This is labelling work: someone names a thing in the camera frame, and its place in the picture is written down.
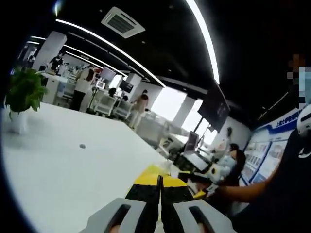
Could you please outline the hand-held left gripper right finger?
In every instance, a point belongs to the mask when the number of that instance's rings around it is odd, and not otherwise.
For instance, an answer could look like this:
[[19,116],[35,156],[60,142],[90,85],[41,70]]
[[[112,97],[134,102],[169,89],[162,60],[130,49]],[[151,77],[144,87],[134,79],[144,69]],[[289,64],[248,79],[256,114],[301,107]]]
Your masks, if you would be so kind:
[[234,233],[229,218],[204,200],[195,200],[182,180],[162,177],[161,220],[166,233]]

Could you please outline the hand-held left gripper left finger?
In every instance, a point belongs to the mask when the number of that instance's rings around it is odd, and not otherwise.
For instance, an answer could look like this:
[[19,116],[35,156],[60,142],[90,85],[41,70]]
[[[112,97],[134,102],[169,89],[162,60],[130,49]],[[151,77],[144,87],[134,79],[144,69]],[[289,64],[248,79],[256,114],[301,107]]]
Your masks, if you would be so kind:
[[83,233],[153,233],[159,217],[162,176],[143,172],[124,198],[116,198],[91,215]]

